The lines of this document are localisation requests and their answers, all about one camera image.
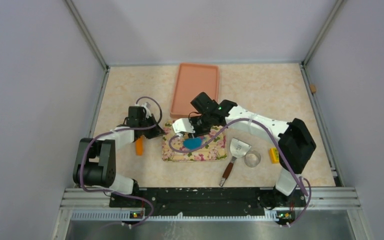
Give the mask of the blue dough piece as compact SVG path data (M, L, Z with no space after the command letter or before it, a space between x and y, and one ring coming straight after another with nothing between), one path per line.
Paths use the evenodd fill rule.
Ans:
M200 137L188 138L183 141L183 146L188 150L193 150L202 145L202 139Z

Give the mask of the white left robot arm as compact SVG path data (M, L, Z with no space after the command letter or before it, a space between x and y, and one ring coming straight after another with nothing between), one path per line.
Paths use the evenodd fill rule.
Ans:
M94 138L79 141L73 181L80 186L98 186L121 193L121 200L129 207L140 202L135 180L122 176L116 170L116 152L141 138L153 139L165 134L150 112L147 103L130 106L123 124Z

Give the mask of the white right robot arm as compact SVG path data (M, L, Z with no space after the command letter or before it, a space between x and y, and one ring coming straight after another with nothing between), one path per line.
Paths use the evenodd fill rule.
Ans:
M279 206L287 206L294 198L296 186L302 187L302 172L317 145L303 120L281 121L251 112L236 102L223 100L217 103L201 92L191 105L196 116L176 121L181 132L190 136L205 135L214 126L233 128L263 140L272 142L279 154L282 170L274 186L273 200Z

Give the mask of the pink rectangular tray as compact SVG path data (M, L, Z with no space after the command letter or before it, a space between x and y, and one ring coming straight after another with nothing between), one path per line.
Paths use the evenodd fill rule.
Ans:
M170 117L186 118L195 111L191 101L200 93L206 93L217 101L220 89L220 69L217 65L180 63L172 94Z

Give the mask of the yellow red blue toy block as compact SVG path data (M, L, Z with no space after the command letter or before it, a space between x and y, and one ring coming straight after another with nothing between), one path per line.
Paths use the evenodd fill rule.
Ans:
M280 163L279 152L275 147L269 149L268 155L269 155L269 158L270 158L270 161L272 164L279 164Z

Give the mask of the small wooden cork piece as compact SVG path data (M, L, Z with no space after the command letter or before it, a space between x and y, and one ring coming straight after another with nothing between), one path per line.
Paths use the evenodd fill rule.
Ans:
M317 87L314 84L309 84L309 89L311 94L315 94L317 92Z

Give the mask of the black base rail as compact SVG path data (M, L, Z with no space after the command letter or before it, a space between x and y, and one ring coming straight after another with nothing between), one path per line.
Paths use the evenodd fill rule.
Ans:
M133 191L133 199L111 194L111 208L138 208L152 216L239 217L263 216L269 210L304 207L300 190L285 196L272 187L149 187Z

